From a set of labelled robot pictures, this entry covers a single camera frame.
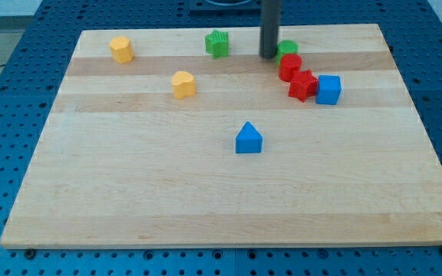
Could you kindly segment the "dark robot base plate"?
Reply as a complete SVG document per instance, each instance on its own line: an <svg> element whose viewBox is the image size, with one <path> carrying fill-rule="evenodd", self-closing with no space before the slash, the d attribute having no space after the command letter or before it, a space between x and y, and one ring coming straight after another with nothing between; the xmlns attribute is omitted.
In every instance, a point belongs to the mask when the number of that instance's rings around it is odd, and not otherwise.
<svg viewBox="0 0 442 276"><path fill-rule="evenodd" d="M188 0L190 14L205 12L258 12L261 0Z"/></svg>

